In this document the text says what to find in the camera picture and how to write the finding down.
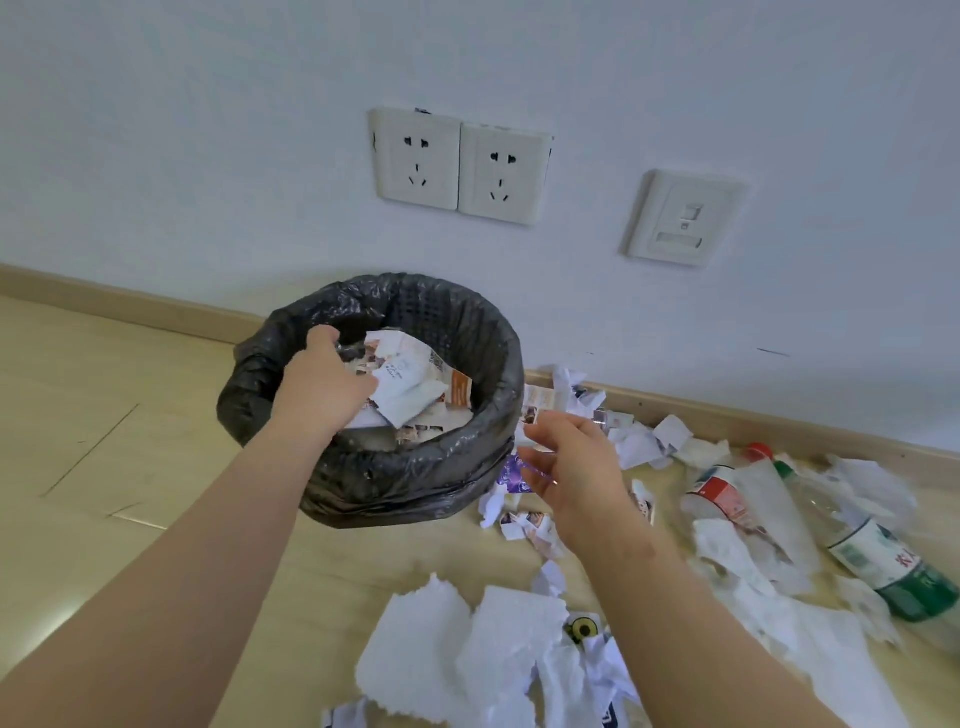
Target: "green plastic bottle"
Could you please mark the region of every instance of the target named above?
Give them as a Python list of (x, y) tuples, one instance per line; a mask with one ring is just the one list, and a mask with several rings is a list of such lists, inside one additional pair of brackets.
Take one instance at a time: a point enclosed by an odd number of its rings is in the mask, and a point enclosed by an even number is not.
[(852, 503), (782, 461), (776, 466), (814, 540), (926, 642), (960, 654), (957, 585)]

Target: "black garbage bag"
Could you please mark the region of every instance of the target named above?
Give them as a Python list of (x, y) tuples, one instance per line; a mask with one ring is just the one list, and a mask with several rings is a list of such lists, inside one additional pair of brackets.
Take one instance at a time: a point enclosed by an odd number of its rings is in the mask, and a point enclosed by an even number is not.
[(217, 418), (246, 445), (270, 419), (283, 368), (319, 324), (341, 343), (367, 331), (400, 328), (473, 379), (473, 419), (465, 427), (395, 451), (360, 449), (333, 438), (300, 501), (310, 518), (336, 528), (432, 521), (486, 493), (514, 446), (523, 403), (523, 359), (510, 323), (478, 293), (446, 280), (404, 273), (333, 283), (274, 311), (234, 349), (236, 367), (217, 401)]

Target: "hand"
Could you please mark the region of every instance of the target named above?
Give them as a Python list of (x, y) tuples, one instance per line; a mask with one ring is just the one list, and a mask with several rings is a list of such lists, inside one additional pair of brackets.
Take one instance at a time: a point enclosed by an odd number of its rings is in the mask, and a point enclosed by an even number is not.
[(310, 329), (306, 349), (297, 352), (283, 370), (271, 423), (289, 434), (322, 441), (356, 416), (376, 390), (377, 381), (347, 371), (333, 346), (339, 338), (334, 327)]
[(524, 430), (531, 440), (554, 450), (518, 448), (516, 454), (531, 466), (523, 469), (523, 479), (553, 509), (560, 537), (574, 553), (579, 555), (591, 534), (609, 528), (611, 520), (635, 511), (639, 516), (624, 487), (613, 443), (593, 422), (543, 412)]

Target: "green bottle cap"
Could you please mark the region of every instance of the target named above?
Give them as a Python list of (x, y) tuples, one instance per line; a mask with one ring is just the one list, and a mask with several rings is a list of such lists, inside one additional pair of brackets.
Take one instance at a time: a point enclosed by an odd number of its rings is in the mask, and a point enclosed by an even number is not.
[(780, 475), (780, 478), (786, 480), (790, 475), (795, 474), (793, 468), (784, 463), (782, 460), (778, 460), (774, 463), (774, 467), (777, 469), (777, 473)]

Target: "purple wrapper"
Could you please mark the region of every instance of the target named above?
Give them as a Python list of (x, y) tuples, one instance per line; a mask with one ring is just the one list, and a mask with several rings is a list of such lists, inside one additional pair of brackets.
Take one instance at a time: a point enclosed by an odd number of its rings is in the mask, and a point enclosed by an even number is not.
[(503, 466), (496, 484), (507, 486), (507, 493), (533, 493), (530, 486), (523, 481), (523, 473), (520, 471), (522, 467), (520, 458), (515, 453), (512, 454), (507, 458), (507, 464)]

